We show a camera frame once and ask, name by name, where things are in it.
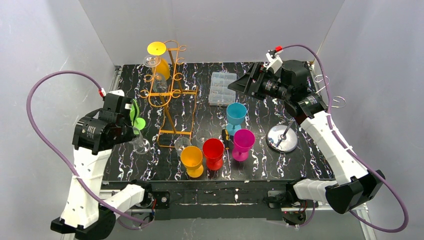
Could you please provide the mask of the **green plastic wine glass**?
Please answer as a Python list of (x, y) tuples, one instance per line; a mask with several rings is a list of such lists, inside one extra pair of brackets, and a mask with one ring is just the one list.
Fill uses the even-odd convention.
[(140, 117), (140, 109), (136, 99), (132, 99), (131, 110), (130, 110), (130, 120), (131, 125), (138, 130), (143, 130), (146, 126), (146, 121), (144, 118)]

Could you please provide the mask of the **clear wine glass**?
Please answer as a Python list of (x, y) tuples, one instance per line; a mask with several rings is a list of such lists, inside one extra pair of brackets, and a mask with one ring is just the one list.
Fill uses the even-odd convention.
[(168, 91), (168, 79), (170, 78), (170, 67), (168, 62), (161, 56), (147, 55), (144, 65), (151, 70), (145, 79), (151, 83), (152, 91), (165, 93)]
[(130, 143), (133, 146), (133, 150), (139, 155), (148, 153), (151, 148), (150, 142), (143, 136), (140, 129), (133, 127), (132, 130), (134, 138)]

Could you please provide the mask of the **blue plastic wine glass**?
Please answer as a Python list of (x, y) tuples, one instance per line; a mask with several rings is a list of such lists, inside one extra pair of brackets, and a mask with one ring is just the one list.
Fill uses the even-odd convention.
[(230, 136), (234, 136), (238, 130), (242, 129), (241, 124), (247, 115), (247, 108), (244, 104), (234, 102), (226, 108), (227, 125), (226, 130)]

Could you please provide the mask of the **magenta plastic wine glass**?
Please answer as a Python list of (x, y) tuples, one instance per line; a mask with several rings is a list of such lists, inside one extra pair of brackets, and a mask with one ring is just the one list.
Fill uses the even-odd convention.
[(255, 135), (248, 129), (240, 129), (233, 136), (232, 157), (243, 162), (249, 157), (249, 151), (255, 144)]

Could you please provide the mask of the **silver wire glass stand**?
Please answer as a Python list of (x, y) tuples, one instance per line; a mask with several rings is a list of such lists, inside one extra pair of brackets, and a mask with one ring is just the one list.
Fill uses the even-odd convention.
[[(315, 83), (319, 84), (324, 82), (322, 74), (314, 77)], [(341, 96), (332, 97), (332, 101), (336, 103), (333, 108), (343, 108), (346, 106), (346, 100)], [(296, 132), (292, 129), (295, 122), (294, 118), (290, 120), (288, 125), (275, 125), (266, 134), (266, 143), (271, 150), (278, 153), (289, 153), (296, 149), (298, 145), (298, 137)]]

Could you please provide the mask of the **gold wire glass rack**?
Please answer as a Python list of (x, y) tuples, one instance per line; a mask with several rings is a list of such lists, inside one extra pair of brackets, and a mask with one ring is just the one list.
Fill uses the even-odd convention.
[(177, 128), (175, 117), (171, 114), (171, 106), (177, 102), (184, 103), (185, 100), (196, 101), (198, 87), (195, 86), (194, 89), (183, 88), (184, 76), (182, 70), (185, 59), (180, 56), (180, 53), (184, 52), (187, 46), (179, 44), (176, 40), (167, 40), (163, 43), (165, 43), (167, 51), (162, 57), (166, 59), (170, 69), (170, 77), (167, 80), (168, 90), (165, 93), (153, 92), (152, 84), (145, 79), (151, 74), (150, 70), (150, 73), (144, 77), (144, 82), (150, 83), (150, 89), (142, 90), (139, 96), (147, 99), (151, 107), (163, 109), (163, 123), (158, 130), (156, 142), (159, 147), (174, 148), (174, 140), (177, 138), (192, 139), (197, 103), (194, 103), (193, 110), (191, 110), (191, 126), (183, 129)]

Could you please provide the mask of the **red plastic wine glass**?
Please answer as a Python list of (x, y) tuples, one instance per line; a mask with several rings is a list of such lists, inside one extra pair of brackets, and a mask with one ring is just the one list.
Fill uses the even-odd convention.
[(209, 170), (217, 171), (223, 165), (224, 144), (218, 138), (210, 138), (205, 141), (202, 147), (206, 157), (206, 166)]

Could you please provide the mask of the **orange plastic wine glass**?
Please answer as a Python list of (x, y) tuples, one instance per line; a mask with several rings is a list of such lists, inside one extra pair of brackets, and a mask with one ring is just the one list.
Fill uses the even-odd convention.
[(182, 164), (191, 178), (198, 178), (204, 172), (203, 153), (196, 146), (186, 147), (180, 155)]

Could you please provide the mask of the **yellow foot orange glass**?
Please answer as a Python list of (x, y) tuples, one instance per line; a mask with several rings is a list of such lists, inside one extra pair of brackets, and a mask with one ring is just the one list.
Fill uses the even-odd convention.
[(147, 46), (147, 52), (154, 56), (155, 72), (161, 74), (165, 80), (170, 78), (170, 66), (166, 59), (162, 55), (167, 51), (167, 47), (164, 42), (154, 41)]

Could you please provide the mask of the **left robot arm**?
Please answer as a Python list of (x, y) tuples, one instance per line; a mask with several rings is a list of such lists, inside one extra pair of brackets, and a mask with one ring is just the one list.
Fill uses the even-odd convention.
[(74, 234), (78, 240), (104, 240), (119, 217), (107, 206), (126, 212), (137, 204), (153, 200), (152, 185), (132, 180), (118, 193), (100, 203), (106, 163), (115, 145), (135, 140), (130, 113), (134, 100), (122, 90), (104, 96), (103, 107), (82, 117), (72, 139), (73, 176), (65, 208), (51, 221), (50, 229), (60, 234)]

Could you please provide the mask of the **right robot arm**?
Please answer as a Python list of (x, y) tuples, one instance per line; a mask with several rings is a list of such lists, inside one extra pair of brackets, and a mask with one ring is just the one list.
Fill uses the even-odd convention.
[(230, 83), (230, 90), (264, 100), (267, 96), (283, 101), (287, 113), (313, 139), (329, 163), (335, 180), (301, 178), (286, 185), (286, 198), (329, 204), (344, 214), (373, 199), (385, 178), (380, 170), (372, 173), (351, 154), (352, 148), (335, 137), (337, 130), (328, 118), (323, 99), (308, 89), (310, 70), (298, 60), (287, 60), (276, 70), (254, 63), (245, 75)]

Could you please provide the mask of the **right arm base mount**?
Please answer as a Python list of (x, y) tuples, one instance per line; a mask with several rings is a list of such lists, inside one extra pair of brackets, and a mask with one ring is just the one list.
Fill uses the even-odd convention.
[(262, 201), (270, 209), (281, 210), (284, 225), (297, 230), (312, 220), (319, 206), (317, 201), (296, 200), (290, 192), (279, 190), (268, 191)]

